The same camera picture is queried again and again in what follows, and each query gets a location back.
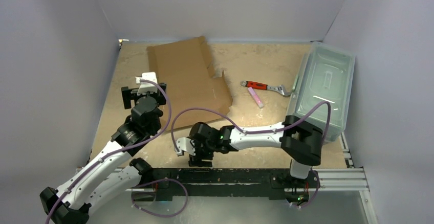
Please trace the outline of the brown cardboard box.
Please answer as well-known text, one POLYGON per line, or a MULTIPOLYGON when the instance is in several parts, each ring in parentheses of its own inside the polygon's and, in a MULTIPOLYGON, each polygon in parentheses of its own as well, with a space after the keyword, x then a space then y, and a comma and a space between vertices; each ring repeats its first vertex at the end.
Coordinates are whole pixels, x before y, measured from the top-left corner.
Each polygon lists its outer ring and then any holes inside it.
POLYGON ((210 47, 204 36, 147 47, 149 70, 167 85, 162 124, 178 116, 174 128, 210 122, 227 115, 233 98, 223 71, 216 72, 210 47))

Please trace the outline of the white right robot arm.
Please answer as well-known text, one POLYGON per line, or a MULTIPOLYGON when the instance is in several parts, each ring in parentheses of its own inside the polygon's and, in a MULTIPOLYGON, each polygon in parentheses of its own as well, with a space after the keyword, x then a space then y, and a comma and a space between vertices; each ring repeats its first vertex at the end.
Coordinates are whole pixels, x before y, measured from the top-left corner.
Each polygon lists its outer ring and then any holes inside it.
POLYGON ((292 158, 287 173, 295 187, 307 181, 309 171, 321 163, 323 130, 290 115, 283 122, 262 127, 238 128, 234 125, 213 128, 196 123, 185 138, 177 140, 182 153, 188 153, 190 167, 212 167, 214 153, 227 154, 250 148, 280 148, 292 158))

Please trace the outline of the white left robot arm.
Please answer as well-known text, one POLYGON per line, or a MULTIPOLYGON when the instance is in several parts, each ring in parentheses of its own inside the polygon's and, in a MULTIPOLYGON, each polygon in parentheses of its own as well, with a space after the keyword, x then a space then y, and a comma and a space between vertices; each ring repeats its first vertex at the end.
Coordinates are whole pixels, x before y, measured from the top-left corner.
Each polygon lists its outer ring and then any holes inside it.
POLYGON ((39 195, 46 223, 87 223, 91 215, 119 193, 138 185, 148 187, 152 167, 134 155, 156 139, 167 126, 161 125, 159 106, 169 104, 166 83, 148 81, 145 92, 122 89, 125 107, 131 110, 105 147, 62 185, 46 187, 39 195))

